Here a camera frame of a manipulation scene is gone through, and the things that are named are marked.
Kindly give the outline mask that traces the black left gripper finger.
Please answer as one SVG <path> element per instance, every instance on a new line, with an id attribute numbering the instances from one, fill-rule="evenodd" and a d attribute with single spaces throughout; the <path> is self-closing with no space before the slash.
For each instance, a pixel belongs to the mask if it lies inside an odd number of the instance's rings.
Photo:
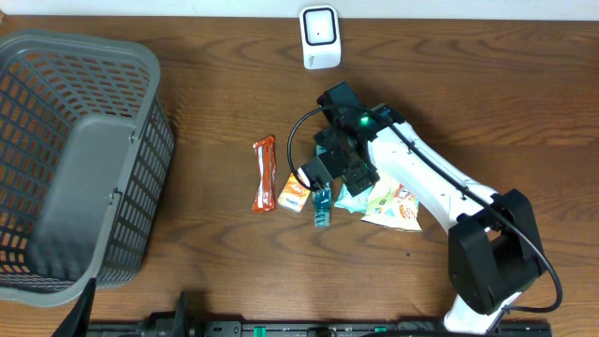
<path id="1" fill-rule="evenodd" d="M 76 304 L 52 337 L 85 337 L 95 299 L 96 279 L 90 278 Z"/>
<path id="2" fill-rule="evenodd" d="M 173 320 L 173 330 L 172 337 L 187 337 L 188 336 L 188 326 L 187 326 L 187 313 L 186 313 L 186 293 L 182 292 L 179 301 L 177 304 L 177 308 L 175 311 L 175 316 Z"/>

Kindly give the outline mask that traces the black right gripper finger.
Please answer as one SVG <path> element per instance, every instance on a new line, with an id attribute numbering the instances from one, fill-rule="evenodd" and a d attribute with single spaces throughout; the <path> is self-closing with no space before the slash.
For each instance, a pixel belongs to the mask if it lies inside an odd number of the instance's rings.
<path id="1" fill-rule="evenodd" d="M 350 195 L 356 197 L 373 187 L 380 180 L 380 176 L 374 165 L 358 161 L 349 166 L 343 175 L 343 180 Z"/>
<path id="2" fill-rule="evenodd" d="M 315 156 L 311 161 L 302 165 L 298 169 L 298 174 L 300 181 L 312 191 L 322 189 L 334 180 L 320 156 Z"/>

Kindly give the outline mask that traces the green flushable wipes pack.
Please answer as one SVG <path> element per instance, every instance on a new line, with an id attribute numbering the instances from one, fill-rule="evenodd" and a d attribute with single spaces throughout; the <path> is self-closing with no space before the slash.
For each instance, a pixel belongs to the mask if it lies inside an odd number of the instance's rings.
<path id="1" fill-rule="evenodd" d="M 334 203 L 336 208 L 345 209 L 350 213 L 361 212 L 365 213 L 368 206 L 368 200 L 373 187 L 369 187 L 360 194 L 353 197 L 344 183 L 341 187 L 339 196 Z"/>

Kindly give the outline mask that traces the teal mouthwash bottle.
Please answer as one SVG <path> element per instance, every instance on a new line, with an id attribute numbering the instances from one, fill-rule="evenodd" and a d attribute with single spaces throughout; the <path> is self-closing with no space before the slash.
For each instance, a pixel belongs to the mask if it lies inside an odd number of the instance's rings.
<path id="1" fill-rule="evenodd" d="M 330 206 L 332 203 L 332 192 L 330 181 L 324 182 L 323 186 L 312 193 L 314 206 L 314 226 L 326 228 L 330 224 Z"/>

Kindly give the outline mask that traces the small orange box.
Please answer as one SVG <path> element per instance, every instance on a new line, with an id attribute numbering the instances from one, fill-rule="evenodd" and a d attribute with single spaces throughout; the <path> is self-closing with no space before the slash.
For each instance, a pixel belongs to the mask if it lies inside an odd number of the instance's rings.
<path id="1" fill-rule="evenodd" d="M 301 212 L 310 195 L 311 191 L 303 187 L 295 176 L 290 174 L 277 202 L 287 210 Z"/>

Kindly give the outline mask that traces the red snack bar wrapper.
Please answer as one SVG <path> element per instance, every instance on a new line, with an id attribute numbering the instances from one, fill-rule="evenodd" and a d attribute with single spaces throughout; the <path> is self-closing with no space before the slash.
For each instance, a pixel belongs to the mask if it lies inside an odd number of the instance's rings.
<path id="1" fill-rule="evenodd" d="M 275 137 L 267 136 L 253 144 L 260 182 L 256 190 L 253 212 L 270 212 L 276 208 L 275 173 L 276 158 L 274 152 Z"/>

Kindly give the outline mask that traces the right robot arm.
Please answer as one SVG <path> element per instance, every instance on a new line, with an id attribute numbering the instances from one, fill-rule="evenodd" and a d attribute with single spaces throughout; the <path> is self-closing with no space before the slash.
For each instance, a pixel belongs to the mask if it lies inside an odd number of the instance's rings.
<path id="1" fill-rule="evenodd" d="M 488 334 L 516 299 L 544 273 L 544 254 L 531 202 L 479 183 L 430 148 L 391 107 L 320 104 L 329 126 L 314 137 L 323 147 L 293 175 L 316 192 L 340 178 L 356 197 L 388 175 L 401 183 L 448 236 L 449 279 L 457 298 L 443 325 Z"/>

